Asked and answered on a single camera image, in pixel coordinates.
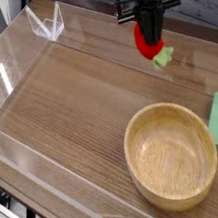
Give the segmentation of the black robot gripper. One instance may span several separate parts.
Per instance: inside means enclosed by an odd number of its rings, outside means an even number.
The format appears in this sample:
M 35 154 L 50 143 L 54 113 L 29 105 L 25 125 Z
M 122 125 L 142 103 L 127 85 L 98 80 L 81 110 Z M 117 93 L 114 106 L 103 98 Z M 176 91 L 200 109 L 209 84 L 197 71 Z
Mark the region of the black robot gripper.
M 163 19 L 165 10 L 176 7 L 181 4 L 181 0 L 115 0 L 116 19 L 118 23 L 126 23 L 138 19 L 141 32 L 144 40 L 150 46 L 161 39 L 163 30 Z M 152 27 L 152 16 L 150 11 L 153 11 L 154 29 Z

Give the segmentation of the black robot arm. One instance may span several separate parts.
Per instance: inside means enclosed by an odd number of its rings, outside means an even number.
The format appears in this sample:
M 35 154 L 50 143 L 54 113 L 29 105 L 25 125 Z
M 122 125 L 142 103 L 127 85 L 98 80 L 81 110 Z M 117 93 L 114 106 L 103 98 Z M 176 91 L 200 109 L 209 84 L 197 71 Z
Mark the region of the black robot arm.
M 181 0 L 115 0 L 118 23 L 136 21 L 145 42 L 152 46 L 161 39 L 167 9 L 177 7 Z

